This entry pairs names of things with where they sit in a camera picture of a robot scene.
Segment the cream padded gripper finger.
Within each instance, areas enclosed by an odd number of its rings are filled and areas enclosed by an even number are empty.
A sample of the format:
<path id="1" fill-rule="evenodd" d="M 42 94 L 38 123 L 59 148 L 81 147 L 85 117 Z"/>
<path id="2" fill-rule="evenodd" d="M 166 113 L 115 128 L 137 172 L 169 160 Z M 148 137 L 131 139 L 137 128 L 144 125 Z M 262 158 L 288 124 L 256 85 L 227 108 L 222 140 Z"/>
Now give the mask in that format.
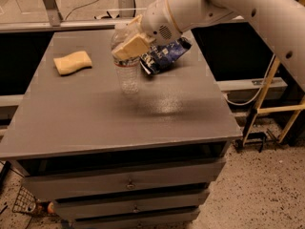
<path id="1" fill-rule="evenodd" d="M 146 53 L 154 41 L 155 39 L 146 33 L 138 33 L 115 46 L 112 55 L 119 60 L 135 58 Z"/>

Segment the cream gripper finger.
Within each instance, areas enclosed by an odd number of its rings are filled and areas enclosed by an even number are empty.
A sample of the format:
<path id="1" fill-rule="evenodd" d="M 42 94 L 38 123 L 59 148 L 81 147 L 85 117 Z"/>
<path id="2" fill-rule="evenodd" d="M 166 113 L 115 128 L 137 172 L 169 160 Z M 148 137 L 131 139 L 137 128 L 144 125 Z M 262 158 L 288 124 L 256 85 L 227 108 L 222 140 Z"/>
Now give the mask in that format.
<path id="1" fill-rule="evenodd" d="M 141 14 L 134 17 L 134 19 L 128 24 L 129 32 L 142 32 L 142 18 Z"/>

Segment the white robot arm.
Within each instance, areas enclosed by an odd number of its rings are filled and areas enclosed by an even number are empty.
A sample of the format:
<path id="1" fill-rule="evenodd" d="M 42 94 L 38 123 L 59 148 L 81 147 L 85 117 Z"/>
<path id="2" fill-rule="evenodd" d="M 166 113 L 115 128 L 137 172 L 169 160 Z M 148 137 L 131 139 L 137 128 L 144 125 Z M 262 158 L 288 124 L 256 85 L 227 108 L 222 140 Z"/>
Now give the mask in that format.
<path id="1" fill-rule="evenodd" d="M 244 18 L 305 89 L 305 7 L 295 0 L 156 0 L 127 26 L 112 55 L 125 60 L 182 33 Z"/>

